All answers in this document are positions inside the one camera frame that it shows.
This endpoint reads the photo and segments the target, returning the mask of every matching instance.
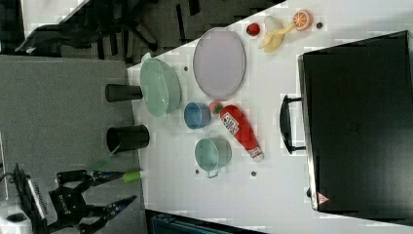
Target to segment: black mug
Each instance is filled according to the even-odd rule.
[[[142,99],[140,86],[109,84],[105,88],[106,100],[109,102]]]
[[[144,125],[110,128],[106,134],[110,152],[118,146],[116,152],[145,148],[149,144],[149,139],[149,131]]]

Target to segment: briefcase handle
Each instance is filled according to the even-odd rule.
[[[298,98],[288,98],[288,96],[284,96],[282,101],[282,110],[280,112],[280,129],[282,131],[282,141],[285,144],[286,149],[291,154],[293,151],[296,150],[305,150],[306,146],[296,147],[292,145],[292,136],[291,136],[291,121],[290,121],[290,114],[289,114],[289,104],[295,101],[302,101],[301,97]]]

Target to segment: purple plate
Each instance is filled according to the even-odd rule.
[[[225,28],[213,28],[198,42],[194,74],[204,93],[228,99],[240,86],[245,73],[245,52],[238,35]]]

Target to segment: cable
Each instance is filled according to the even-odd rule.
[[[0,176],[0,182],[6,177],[6,176],[12,176],[12,173],[5,173],[3,175]]]

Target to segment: ketchup bottle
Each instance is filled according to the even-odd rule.
[[[220,112],[220,117],[225,128],[243,145],[256,163],[264,159],[248,120],[237,106],[225,106]]]

